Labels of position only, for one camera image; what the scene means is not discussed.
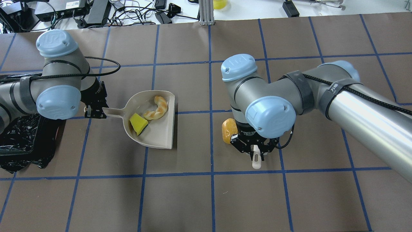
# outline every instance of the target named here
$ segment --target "metal post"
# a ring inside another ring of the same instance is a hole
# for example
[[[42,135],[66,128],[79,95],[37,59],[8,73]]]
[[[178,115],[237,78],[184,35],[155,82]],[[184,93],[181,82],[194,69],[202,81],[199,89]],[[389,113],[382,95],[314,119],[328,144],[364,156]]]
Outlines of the metal post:
[[[214,25],[213,0],[199,0],[200,25]]]

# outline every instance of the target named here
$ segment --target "dustpan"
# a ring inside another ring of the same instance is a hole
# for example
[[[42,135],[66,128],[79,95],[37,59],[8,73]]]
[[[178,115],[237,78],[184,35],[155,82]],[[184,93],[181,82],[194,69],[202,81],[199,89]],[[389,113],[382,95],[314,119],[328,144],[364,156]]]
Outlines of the dustpan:
[[[142,133],[137,135],[129,119],[134,113],[143,116],[147,110],[156,110],[155,96],[163,97],[167,101],[168,109],[163,117],[150,120]],[[173,93],[163,90],[138,92],[127,101],[124,108],[103,108],[103,112],[109,117],[122,118],[124,131],[139,144],[151,148],[172,149],[175,118],[175,95]]]

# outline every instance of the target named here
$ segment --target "sticker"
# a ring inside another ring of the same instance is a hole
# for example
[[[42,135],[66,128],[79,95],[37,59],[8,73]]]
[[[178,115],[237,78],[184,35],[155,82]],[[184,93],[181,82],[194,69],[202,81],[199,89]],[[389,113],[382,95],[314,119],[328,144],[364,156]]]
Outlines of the sticker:
[[[78,8],[80,1],[68,2],[66,3],[66,9]]]

